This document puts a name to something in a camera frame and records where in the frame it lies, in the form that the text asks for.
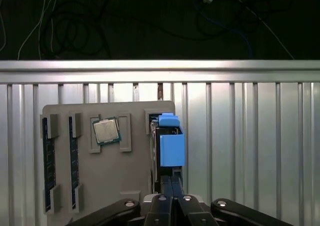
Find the screw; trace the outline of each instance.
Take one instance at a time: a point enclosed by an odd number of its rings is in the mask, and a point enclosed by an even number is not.
[[[125,205],[126,205],[127,207],[132,207],[134,204],[135,204],[135,203],[132,202],[132,201],[128,201],[128,202],[125,203]]]
[[[163,195],[161,195],[160,197],[159,197],[159,200],[160,201],[165,201],[167,198],[165,197],[165,196],[163,196]]]
[[[227,203],[225,201],[218,201],[218,205],[221,207],[225,207]]]
[[[184,199],[185,201],[190,201],[190,200],[191,200],[191,197],[187,195],[187,196],[184,196],[183,199]]]

